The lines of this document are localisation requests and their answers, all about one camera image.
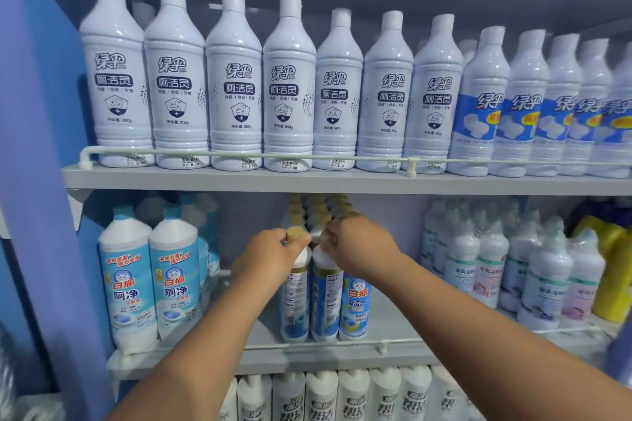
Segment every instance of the yellow bottle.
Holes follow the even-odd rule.
[[[609,261],[609,254],[617,240],[627,234],[625,228],[614,223],[606,223],[600,230],[596,230],[599,237],[599,254]]]
[[[614,243],[606,259],[593,313],[608,321],[623,323],[632,305],[631,286],[632,234],[625,233]]]
[[[596,216],[587,215],[581,219],[581,221],[577,224],[575,229],[573,230],[573,234],[571,238],[576,238],[581,232],[583,232],[586,228],[592,228],[598,234],[599,230],[605,227],[605,222]]]

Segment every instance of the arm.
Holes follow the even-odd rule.
[[[323,250],[395,303],[489,421],[632,419],[632,391],[429,273],[380,226],[327,229]]]
[[[311,241],[303,235],[284,247],[285,236],[277,228],[250,241],[233,264],[231,286],[107,421],[217,417],[250,329]]]

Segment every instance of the hand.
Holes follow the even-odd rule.
[[[246,248],[233,262],[233,281],[249,280],[269,288],[270,296],[285,282],[292,265],[303,249],[312,241],[312,235],[304,234],[286,246],[282,228],[264,230],[253,236]]]
[[[321,249],[344,271],[374,285],[401,251],[391,234],[363,216],[338,217],[325,227]]]

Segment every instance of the gray shelf board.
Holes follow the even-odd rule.
[[[610,337],[605,333],[552,333],[546,338],[577,356],[605,351]],[[398,343],[395,340],[408,340]],[[278,301],[266,306],[252,331],[236,375],[273,374],[287,371],[318,371],[356,368],[381,368],[438,364],[430,348],[416,334],[399,310],[380,291],[374,290],[366,341],[373,344],[343,345],[340,342],[283,345],[279,333]],[[107,362],[115,380],[141,379],[168,353],[161,348],[152,353],[122,356],[116,351]]]
[[[67,188],[119,188],[127,190],[205,190],[214,192],[308,192],[429,195],[632,195],[632,180],[598,177],[502,178],[371,173],[352,168],[328,171],[313,168],[303,173],[221,171],[215,168],[165,170],[158,166],[82,170],[63,169]]]

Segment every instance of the bottom shelf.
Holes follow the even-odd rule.
[[[612,335],[616,330],[610,329],[607,321],[594,318],[580,331],[559,329],[541,335],[576,356],[601,353],[612,340],[607,333]],[[439,364],[397,307],[377,289],[372,294],[367,336],[358,341],[309,340],[288,345],[281,339],[278,327],[278,304],[273,298],[250,332],[236,375]],[[113,380],[141,379],[169,350],[160,347],[136,355],[123,355],[117,350],[107,362],[107,369]]]

